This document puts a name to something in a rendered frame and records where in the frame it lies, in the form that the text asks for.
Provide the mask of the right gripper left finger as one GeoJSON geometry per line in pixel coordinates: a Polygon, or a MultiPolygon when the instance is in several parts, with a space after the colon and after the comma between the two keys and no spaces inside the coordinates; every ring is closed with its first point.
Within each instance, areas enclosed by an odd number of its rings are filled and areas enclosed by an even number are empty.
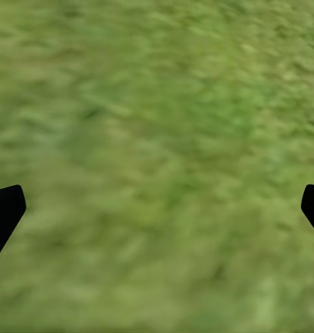
{"type": "Polygon", "coordinates": [[[0,252],[26,212],[21,185],[0,189],[0,252]]]}

